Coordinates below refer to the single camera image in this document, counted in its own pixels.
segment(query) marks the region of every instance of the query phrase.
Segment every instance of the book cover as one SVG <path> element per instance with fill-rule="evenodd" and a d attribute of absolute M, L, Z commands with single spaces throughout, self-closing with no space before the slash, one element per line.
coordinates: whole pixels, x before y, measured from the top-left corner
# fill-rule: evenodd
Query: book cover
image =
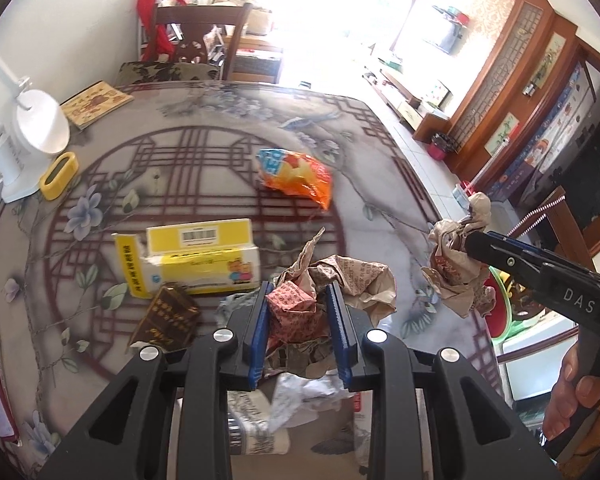
<path fill-rule="evenodd" d="M 93 121 L 133 100 L 133 96 L 100 81 L 72 97 L 61 109 L 67 118 L 83 130 Z"/>

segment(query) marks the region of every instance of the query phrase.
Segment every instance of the white lamp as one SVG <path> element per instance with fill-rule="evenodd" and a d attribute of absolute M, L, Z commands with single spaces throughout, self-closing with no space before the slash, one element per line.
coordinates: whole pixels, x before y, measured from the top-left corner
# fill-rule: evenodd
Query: white lamp
<path fill-rule="evenodd" d="M 69 123 L 55 99 L 29 89 L 29 78 L 16 79 L 1 58 L 0 78 L 14 101 L 11 121 L 0 123 L 2 199 L 9 203 L 40 189 L 40 177 L 69 142 Z"/>

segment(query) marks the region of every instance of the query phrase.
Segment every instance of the silver screw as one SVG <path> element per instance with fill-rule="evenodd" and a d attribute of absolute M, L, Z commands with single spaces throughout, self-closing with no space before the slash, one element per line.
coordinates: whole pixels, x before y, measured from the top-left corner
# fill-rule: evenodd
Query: silver screw
<path fill-rule="evenodd" d="M 234 336 L 234 333 L 231 332 L 228 328 L 221 328 L 220 330 L 216 330 L 214 332 L 214 339 L 219 343 L 224 343 L 225 341 L 229 341 Z"/>
<path fill-rule="evenodd" d="M 383 343 L 386 341 L 386 332 L 384 330 L 375 328 L 366 333 L 366 338 L 374 343 Z"/>
<path fill-rule="evenodd" d="M 460 358 L 460 354 L 458 353 L 458 350 L 454 348 L 445 348 L 440 352 L 440 357 L 449 363 L 455 363 Z"/>
<path fill-rule="evenodd" d="M 151 361 L 160 355 L 160 351 L 155 346 L 145 346 L 140 351 L 142 361 Z"/>

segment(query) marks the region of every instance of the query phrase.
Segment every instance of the floral cushion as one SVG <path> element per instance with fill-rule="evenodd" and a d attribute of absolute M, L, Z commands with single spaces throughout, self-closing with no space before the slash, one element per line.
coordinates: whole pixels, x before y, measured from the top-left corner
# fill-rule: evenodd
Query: floral cushion
<path fill-rule="evenodd" d="M 115 86 L 158 81 L 204 81 L 220 79 L 220 69 L 203 63 L 131 61 L 120 66 Z"/>

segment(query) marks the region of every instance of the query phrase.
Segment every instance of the orange snack bag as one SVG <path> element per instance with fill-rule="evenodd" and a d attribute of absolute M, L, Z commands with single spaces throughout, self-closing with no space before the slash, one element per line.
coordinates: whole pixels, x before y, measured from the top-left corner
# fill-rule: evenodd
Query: orange snack bag
<path fill-rule="evenodd" d="M 331 175 L 312 156 L 276 148 L 260 150 L 256 158 L 265 186 L 287 195 L 307 196 L 323 209 L 329 208 Z"/>

